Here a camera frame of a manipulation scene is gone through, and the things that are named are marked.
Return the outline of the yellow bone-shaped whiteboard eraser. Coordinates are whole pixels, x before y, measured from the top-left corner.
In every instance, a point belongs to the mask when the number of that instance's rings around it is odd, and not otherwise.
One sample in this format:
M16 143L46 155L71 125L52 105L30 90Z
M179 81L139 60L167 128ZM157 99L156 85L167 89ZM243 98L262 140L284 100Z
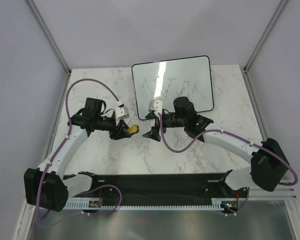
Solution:
M137 124L132 125L126 129L126 132L130 135L137 134L139 132L139 126Z

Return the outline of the black-framed small whiteboard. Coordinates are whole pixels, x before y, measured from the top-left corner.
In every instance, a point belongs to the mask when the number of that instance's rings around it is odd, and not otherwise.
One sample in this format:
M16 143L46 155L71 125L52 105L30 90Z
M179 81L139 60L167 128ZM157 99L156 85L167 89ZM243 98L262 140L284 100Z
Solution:
M160 100L163 108L174 111L173 101L187 97L197 112L215 107L211 62L207 55L154 62L131 67L138 118L146 120L152 100Z

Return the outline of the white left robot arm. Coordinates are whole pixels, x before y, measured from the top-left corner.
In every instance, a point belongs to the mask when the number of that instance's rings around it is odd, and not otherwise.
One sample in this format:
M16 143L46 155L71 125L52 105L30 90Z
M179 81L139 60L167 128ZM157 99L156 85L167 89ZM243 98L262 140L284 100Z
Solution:
M87 98L85 106L74 114L68 122L68 132L61 144L36 168L29 168L24 174L26 201L41 208L61 211L69 198L81 193L94 197L99 193L99 184L93 181L94 174L80 172L65 176L65 171L80 146L94 131L107 131L112 140L130 138L125 119L128 108L117 103L112 116L105 116L102 107L105 101Z

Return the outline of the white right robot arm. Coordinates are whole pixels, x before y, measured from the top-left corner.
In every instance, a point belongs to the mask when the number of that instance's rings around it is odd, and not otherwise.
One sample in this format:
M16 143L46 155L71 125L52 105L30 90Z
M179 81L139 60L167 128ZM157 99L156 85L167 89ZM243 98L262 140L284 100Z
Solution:
M245 137L225 129L212 119L197 113L194 104L187 97L173 101L174 112L165 112L161 100L151 100L148 119L154 119L154 126L143 134L144 138L167 143L164 134L168 128L183 128L195 141L218 146L242 158L250 164L240 170L228 170L220 179L219 193L231 197L237 190L259 187L273 192L283 185L283 177L290 169L289 162L279 143L267 138L265 141Z

